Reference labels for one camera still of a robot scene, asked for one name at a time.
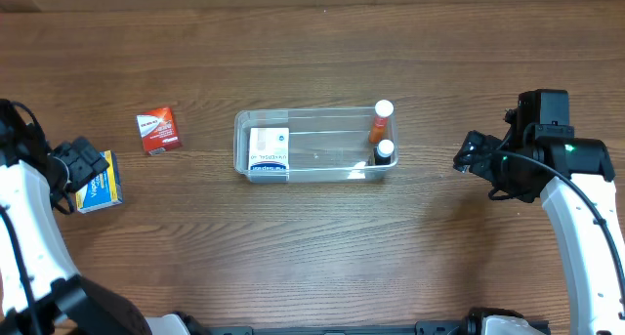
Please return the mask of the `blue yellow VapoDrops box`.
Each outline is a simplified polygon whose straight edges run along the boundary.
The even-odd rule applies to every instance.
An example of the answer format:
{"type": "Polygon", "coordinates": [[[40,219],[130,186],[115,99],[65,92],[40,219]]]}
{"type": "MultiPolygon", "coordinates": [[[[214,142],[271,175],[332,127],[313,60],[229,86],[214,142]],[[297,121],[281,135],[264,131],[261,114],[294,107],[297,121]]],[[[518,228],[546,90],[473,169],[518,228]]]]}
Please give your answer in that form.
{"type": "Polygon", "coordinates": [[[108,168],[75,194],[77,210],[82,214],[123,203],[116,155],[106,150],[101,156],[109,164],[108,168]]]}

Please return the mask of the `red medicine box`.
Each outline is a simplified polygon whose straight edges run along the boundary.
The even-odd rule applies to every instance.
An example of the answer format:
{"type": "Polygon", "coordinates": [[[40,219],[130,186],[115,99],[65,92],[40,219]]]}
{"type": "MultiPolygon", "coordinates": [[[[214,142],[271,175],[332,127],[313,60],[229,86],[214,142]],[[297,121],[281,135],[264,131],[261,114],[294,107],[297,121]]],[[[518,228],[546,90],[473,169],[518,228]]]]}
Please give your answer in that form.
{"type": "Polygon", "coordinates": [[[156,155],[182,146],[169,106],[138,114],[136,120],[145,153],[156,155]]]}

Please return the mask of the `dark bottle white cap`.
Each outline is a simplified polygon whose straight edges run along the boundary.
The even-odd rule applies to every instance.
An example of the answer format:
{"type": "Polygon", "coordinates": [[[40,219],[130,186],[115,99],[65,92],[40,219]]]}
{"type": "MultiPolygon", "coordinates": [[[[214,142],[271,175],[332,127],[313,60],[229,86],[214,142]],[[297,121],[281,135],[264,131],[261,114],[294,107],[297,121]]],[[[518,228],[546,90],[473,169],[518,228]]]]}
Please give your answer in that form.
{"type": "Polygon", "coordinates": [[[395,144],[390,140],[382,140],[373,151],[373,163],[375,165],[388,165],[395,151],[395,144]]]}

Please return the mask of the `orange bottle white cap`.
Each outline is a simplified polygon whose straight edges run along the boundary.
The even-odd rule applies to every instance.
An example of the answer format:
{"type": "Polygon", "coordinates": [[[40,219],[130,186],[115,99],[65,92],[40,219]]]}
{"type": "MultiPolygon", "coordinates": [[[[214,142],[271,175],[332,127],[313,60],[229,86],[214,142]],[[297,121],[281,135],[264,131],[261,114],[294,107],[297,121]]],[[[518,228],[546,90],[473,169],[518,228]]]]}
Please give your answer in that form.
{"type": "Polygon", "coordinates": [[[394,111],[393,103],[388,100],[380,100],[374,105],[375,114],[368,137],[370,144],[377,144],[382,141],[387,123],[394,111]]]}

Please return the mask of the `white Hansaplast plaster box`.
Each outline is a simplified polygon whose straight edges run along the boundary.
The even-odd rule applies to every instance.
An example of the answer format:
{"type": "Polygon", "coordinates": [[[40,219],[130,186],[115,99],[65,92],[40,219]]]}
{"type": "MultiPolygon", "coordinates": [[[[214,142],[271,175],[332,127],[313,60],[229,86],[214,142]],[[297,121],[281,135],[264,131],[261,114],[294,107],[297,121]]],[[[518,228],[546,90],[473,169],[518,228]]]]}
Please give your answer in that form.
{"type": "Polygon", "coordinates": [[[252,183],[286,183],[289,178],[288,128],[251,128],[248,179],[252,183]]]}

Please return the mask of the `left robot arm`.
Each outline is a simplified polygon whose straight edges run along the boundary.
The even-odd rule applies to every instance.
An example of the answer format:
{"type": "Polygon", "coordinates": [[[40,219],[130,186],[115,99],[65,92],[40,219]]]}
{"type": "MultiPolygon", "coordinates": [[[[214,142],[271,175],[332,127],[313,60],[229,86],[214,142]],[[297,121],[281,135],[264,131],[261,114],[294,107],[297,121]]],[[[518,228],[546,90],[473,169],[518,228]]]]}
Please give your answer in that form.
{"type": "Polygon", "coordinates": [[[27,106],[1,102],[1,331],[52,334],[66,320],[88,335],[185,335],[181,314],[146,317],[128,299],[82,275],[55,219],[72,195],[110,165],[83,137],[51,147],[27,106]]]}

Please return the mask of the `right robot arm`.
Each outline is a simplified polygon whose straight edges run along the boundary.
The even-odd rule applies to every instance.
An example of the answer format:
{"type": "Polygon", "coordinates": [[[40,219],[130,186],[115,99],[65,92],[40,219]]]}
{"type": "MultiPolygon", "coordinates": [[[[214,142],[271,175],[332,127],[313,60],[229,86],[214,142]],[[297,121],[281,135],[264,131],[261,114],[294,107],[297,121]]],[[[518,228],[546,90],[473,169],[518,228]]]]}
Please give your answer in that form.
{"type": "Polygon", "coordinates": [[[578,138],[565,90],[519,95],[503,139],[467,134],[456,170],[491,183],[491,200],[538,200],[555,232],[573,334],[624,331],[624,238],[606,145],[578,138]]]}

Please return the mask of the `clear plastic container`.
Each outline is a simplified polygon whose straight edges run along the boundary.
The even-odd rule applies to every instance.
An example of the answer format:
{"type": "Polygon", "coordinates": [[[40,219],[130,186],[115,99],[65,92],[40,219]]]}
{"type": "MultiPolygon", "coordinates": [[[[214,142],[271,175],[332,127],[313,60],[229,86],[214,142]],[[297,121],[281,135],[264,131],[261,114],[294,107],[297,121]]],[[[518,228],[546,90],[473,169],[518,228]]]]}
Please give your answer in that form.
{"type": "Polygon", "coordinates": [[[289,178],[286,183],[377,181],[399,160],[398,129],[391,116],[383,138],[395,144],[388,165],[373,163],[368,141],[372,106],[242,110],[234,119],[233,167],[248,179],[251,128],[288,128],[289,178]]]}

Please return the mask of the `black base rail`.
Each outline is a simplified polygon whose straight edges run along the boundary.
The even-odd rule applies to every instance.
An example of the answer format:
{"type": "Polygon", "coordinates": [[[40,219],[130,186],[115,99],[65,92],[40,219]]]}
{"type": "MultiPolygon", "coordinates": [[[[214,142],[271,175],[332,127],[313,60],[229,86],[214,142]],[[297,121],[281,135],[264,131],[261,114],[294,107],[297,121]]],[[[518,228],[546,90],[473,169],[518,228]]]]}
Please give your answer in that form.
{"type": "Polygon", "coordinates": [[[460,333],[459,320],[418,321],[409,325],[335,327],[252,328],[250,326],[206,327],[211,335],[445,335],[460,333]]]}

